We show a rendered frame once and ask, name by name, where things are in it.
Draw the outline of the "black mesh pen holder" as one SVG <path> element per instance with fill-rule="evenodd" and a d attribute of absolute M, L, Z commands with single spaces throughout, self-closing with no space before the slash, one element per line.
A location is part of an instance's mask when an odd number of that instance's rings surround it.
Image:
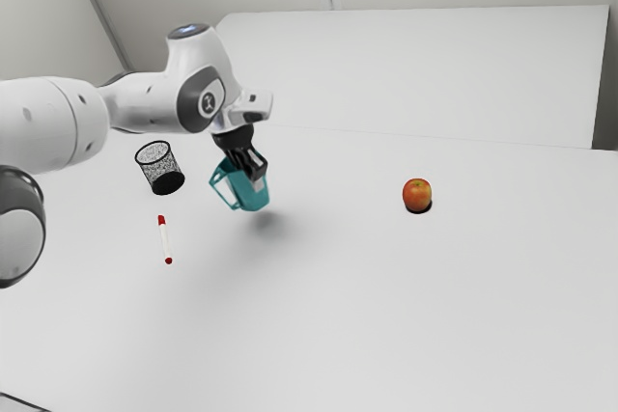
<path fill-rule="evenodd" d="M 183 187 L 185 176 L 169 142 L 155 140 L 142 146 L 134 155 L 134 160 L 155 195 L 170 195 Z"/>

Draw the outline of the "teal faceted mug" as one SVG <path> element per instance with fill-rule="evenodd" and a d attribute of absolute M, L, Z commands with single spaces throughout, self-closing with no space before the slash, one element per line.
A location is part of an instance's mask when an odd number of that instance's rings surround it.
<path fill-rule="evenodd" d="M 269 204 L 267 177 L 252 181 L 227 157 L 213 171 L 209 185 L 231 210 L 254 212 Z"/>

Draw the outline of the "white pen with red cap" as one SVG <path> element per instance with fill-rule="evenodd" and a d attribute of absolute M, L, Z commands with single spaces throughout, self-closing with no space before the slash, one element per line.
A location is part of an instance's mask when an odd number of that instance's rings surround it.
<path fill-rule="evenodd" d="M 164 261 L 166 264 L 170 265 L 173 262 L 172 251 L 169 241 L 169 236 L 167 233 L 167 223 L 165 216 L 163 214 L 157 215 L 157 224 L 159 228 L 161 245 L 164 253 Z"/>

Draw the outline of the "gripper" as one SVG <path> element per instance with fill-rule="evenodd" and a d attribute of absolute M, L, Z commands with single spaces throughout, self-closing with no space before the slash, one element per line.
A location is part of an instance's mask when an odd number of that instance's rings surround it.
<path fill-rule="evenodd" d="M 253 190 L 260 192 L 266 187 L 267 160 L 251 147 L 253 135 L 254 126 L 245 124 L 228 132 L 213 134 L 211 138 L 228 158 L 241 161 L 241 169 Z"/>

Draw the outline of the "red apple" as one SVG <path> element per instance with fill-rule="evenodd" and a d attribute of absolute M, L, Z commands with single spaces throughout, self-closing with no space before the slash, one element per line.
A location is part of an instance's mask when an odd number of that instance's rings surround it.
<path fill-rule="evenodd" d="M 403 187 L 402 198 L 407 209 L 422 212 L 432 201 L 432 187 L 425 179 L 409 179 Z"/>

